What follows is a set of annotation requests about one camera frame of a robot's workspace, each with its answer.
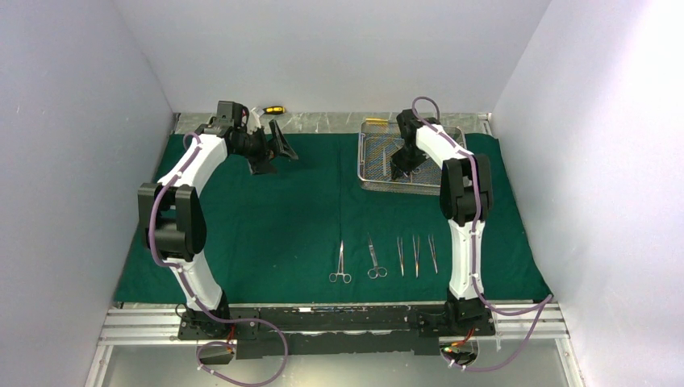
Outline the steel surgical scissors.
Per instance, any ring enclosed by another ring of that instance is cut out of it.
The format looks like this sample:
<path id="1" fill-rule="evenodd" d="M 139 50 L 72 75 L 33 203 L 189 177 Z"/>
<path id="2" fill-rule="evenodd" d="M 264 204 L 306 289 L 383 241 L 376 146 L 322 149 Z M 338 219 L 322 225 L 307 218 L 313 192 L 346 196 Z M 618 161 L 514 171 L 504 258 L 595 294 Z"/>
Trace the steel surgical scissors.
<path id="1" fill-rule="evenodd" d="M 377 259 L 377 253 L 375 251 L 374 245 L 373 245 L 373 240 L 370 235 L 368 235 L 368 248 L 369 248 L 369 254 L 372 260 L 372 268 L 370 268 L 367 272 L 369 278 L 371 280 L 375 280 L 378 278 L 383 278 L 386 277 L 388 272 L 385 267 L 382 267 L 379 265 L 378 259 Z"/>

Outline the steel tweezers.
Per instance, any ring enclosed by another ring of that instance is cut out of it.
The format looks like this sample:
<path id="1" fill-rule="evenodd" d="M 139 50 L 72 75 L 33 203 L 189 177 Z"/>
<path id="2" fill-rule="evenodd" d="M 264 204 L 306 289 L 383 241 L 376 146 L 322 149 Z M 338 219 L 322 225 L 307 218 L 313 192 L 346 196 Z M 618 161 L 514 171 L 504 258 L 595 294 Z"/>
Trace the steel tweezers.
<path id="1" fill-rule="evenodd" d="M 420 237 L 418 235 L 412 236 L 412 246 L 414 255 L 415 278 L 419 277 L 419 258 L 420 258 Z"/>
<path id="2" fill-rule="evenodd" d="M 436 258 L 436 243 L 435 243 L 434 235 L 428 236 L 428 246 L 430 248 L 432 265 L 433 265 L 435 274 L 438 274 L 439 273 L 439 267 L 438 267 L 437 258 Z"/>
<path id="3" fill-rule="evenodd" d="M 397 237 L 396 244 L 397 244 L 397 249 L 398 249 L 399 270 L 401 273 L 401 277 L 405 277 L 405 258 L 404 258 L 404 252 L 403 252 L 403 240 L 402 240 L 401 236 Z"/>

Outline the steel surgical forceps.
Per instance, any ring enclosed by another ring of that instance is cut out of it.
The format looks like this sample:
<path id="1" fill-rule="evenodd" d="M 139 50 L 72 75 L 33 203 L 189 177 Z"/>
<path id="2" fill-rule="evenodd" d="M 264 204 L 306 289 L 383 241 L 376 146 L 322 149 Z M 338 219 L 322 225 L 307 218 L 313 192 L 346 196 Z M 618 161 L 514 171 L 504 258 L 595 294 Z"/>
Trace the steel surgical forceps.
<path id="1" fill-rule="evenodd" d="M 329 274 L 328 279 L 331 283 L 341 281 L 344 284 L 349 284 L 352 281 L 352 276 L 344 270 L 344 242 L 340 242 L 339 255 L 336 270 Z"/>

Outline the wire mesh instrument tray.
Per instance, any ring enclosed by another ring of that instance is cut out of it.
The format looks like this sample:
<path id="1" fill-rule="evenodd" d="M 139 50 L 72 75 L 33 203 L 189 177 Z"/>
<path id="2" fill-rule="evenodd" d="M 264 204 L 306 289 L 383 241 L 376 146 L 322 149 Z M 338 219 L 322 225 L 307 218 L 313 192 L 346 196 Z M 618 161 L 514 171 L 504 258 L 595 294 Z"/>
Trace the wire mesh instrument tray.
<path id="1" fill-rule="evenodd" d="M 398 124 L 361 124 L 358 135 L 357 177 L 363 189 L 397 194 L 437 196 L 440 194 L 441 167 L 427 159 L 407 177 L 391 179 L 390 158 L 403 146 Z M 382 176 L 382 149 L 386 149 L 387 177 Z"/>

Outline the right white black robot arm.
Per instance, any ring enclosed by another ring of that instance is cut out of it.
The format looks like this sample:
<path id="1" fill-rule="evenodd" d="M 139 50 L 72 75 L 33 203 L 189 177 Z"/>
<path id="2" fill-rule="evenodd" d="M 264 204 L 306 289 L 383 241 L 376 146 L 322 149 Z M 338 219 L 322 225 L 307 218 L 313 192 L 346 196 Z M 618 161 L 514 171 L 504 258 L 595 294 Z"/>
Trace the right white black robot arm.
<path id="1" fill-rule="evenodd" d="M 396 120 L 403 146 L 390 158 L 391 178 L 412 173 L 426 159 L 440 167 L 440 210 L 452 238 L 446 308 L 455 320 L 480 317 L 486 313 L 482 234 L 493 205 L 489 158 L 462 147 L 437 119 L 406 109 Z"/>

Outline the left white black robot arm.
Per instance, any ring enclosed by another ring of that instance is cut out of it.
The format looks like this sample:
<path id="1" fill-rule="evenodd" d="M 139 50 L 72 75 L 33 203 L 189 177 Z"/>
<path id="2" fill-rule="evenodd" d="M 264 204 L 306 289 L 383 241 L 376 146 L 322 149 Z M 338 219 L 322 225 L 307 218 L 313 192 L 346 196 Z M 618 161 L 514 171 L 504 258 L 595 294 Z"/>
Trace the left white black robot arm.
<path id="1" fill-rule="evenodd" d="M 190 310 L 217 323 L 230 323 L 226 295 L 206 260 L 207 228 L 201 193 L 215 170 L 230 156 L 242 156 L 253 175 L 276 173 L 277 156 L 296 160 L 276 120 L 250 131 L 243 123 L 217 119 L 183 137 L 184 155 L 155 183 L 138 189 L 141 231 L 154 263 L 168 268 Z"/>

